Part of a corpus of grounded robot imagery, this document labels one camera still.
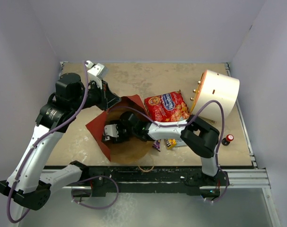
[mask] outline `gray wall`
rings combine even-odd
[[[0,0],[0,180],[24,153],[60,64],[27,0]],[[0,194],[0,226],[8,223]]]
[[[228,62],[265,0],[30,0],[62,61]]]
[[[268,0],[231,63],[259,167],[287,227],[287,0]]]

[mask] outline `white drum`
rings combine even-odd
[[[225,76],[210,70],[206,70],[199,81],[199,86],[194,92],[193,114],[208,101],[217,100],[221,103],[226,118],[232,111],[239,92],[240,81],[238,79]],[[213,120],[221,121],[221,111],[216,103],[209,104],[199,116]]]

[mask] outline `brown paper bag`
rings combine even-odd
[[[115,105],[117,106],[129,106],[139,110],[140,112],[148,115],[139,95],[123,96],[122,101]],[[109,113],[110,110],[102,112],[94,120],[86,125],[101,151],[111,161],[120,164],[131,164],[144,157],[151,149],[153,142],[143,142],[136,137],[131,137],[129,141],[113,144],[110,141],[102,142],[102,134],[104,126],[109,124],[111,120],[118,120],[122,113],[125,111],[132,111],[127,108],[117,108]],[[146,120],[141,114],[135,113],[140,119]]]

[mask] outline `wooden table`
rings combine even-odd
[[[191,106],[192,90],[202,73],[208,69],[226,75],[224,64],[194,63],[109,63],[105,64],[109,73],[105,77],[110,89],[119,96],[140,95],[146,97],[181,90],[187,105]],[[79,63],[66,63],[62,73],[75,72],[84,81],[84,67]],[[54,148],[47,166],[66,166],[78,160],[87,166],[116,166],[101,152],[96,141],[86,129],[86,124],[102,111],[97,107],[84,109],[77,119],[69,126],[62,139]],[[220,131],[221,123],[214,126]],[[235,139],[227,147],[220,146],[219,163],[222,166],[251,166],[249,150],[242,129],[237,107],[234,106],[226,118],[224,135],[233,134]],[[188,147],[167,150],[164,143],[161,152],[151,148],[150,154],[157,166],[200,166],[200,157]],[[145,155],[138,163],[141,166],[152,166],[154,163],[149,155]]]

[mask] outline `red bottle cap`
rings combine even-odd
[[[226,136],[226,140],[227,140],[228,142],[231,142],[231,141],[234,140],[234,136],[233,136],[232,134],[228,134],[228,135]]]

